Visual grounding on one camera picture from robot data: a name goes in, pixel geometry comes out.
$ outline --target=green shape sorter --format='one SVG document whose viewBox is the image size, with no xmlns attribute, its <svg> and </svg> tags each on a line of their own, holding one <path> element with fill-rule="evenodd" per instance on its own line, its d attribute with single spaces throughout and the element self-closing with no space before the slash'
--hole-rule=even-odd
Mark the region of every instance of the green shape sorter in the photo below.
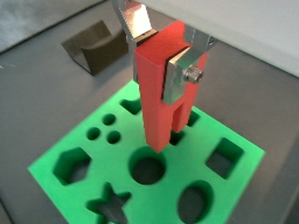
<svg viewBox="0 0 299 224">
<path fill-rule="evenodd" d="M 108 183 L 117 195 L 131 193 L 123 206 L 129 224 L 183 223 L 179 207 L 185 189 L 197 189 L 203 200 L 192 223 L 220 224 L 263 156 L 247 139 L 197 108 L 183 131 L 172 133 L 171 143 L 156 154 L 145 144 L 137 85 L 131 81 L 33 162 L 29 172 L 71 224 L 115 223 L 92 207 L 95 201 L 108 199 Z M 164 167 L 153 184 L 133 177 L 144 158 Z M 73 172 L 83 163 L 88 169 L 76 179 Z"/>
</svg>

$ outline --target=oval hole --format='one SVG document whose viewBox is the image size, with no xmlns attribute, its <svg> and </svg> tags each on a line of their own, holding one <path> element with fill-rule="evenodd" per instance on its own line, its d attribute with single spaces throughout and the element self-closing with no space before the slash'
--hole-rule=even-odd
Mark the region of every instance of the oval hole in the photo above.
<svg viewBox="0 0 299 224">
<path fill-rule="evenodd" d="M 185 224 L 200 221 L 211 207 L 211 186 L 207 182 L 199 183 L 199 185 L 191 185 L 184 189 L 179 200 L 179 216 Z"/>
</svg>

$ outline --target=silver bolt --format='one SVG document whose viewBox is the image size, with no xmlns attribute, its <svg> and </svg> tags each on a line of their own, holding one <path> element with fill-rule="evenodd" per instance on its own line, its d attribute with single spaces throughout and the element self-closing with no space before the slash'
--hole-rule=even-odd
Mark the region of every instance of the silver bolt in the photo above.
<svg viewBox="0 0 299 224">
<path fill-rule="evenodd" d="M 209 46 L 213 44 L 215 40 L 216 40 L 216 39 L 215 39 L 213 37 L 209 37 L 209 40 L 208 40 L 208 45 L 209 45 Z"/>
<path fill-rule="evenodd" d="M 184 80 L 192 84 L 197 84 L 201 81 L 203 71 L 195 66 L 189 65 L 185 69 Z"/>
</svg>

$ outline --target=gray tabletop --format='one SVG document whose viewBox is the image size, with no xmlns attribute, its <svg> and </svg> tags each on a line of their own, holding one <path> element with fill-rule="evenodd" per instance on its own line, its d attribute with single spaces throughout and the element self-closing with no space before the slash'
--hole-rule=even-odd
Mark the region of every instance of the gray tabletop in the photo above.
<svg viewBox="0 0 299 224">
<path fill-rule="evenodd" d="M 172 22 L 149 16 L 157 30 Z M 0 198 L 17 224 L 65 223 L 27 167 L 132 78 L 128 55 L 92 77 L 61 48 L 100 19 L 116 33 L 111 2 L 0 55 Z M 212 48 L 195 105 L 265 150 L 229 224 L 298 223 L 298 96 L 296 77 L 229 45 Z"/>
</svg>

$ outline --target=square hole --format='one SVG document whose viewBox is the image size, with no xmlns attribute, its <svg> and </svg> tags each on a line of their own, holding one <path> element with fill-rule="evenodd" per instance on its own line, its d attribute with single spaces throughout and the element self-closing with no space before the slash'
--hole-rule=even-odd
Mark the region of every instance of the square hole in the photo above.
<svg viewBox="0 0 299 224">
<path fill-rule="evenodd" d="M 184 132 L 183 131 L 180 131 L 179 133 L 172 131 L 169 144 L 171 145 L 176 145 L 181 141 L 183 136 L 184 136 Z"/>
<path fill-rule="evenodd" d="M 189 116 L 187 126 L 192 127 L 192 125 L 197 122 L 199 119 L 200 119 L 200 116 L 193 111 L 191 111 L 191 116 Z"/>
<path fill-rule="evenodd" d="M 221 138 L 205 165 L 227 179 L 239 162 L 241 154 L 243 150 L 227 138 Z"/>
</svg>

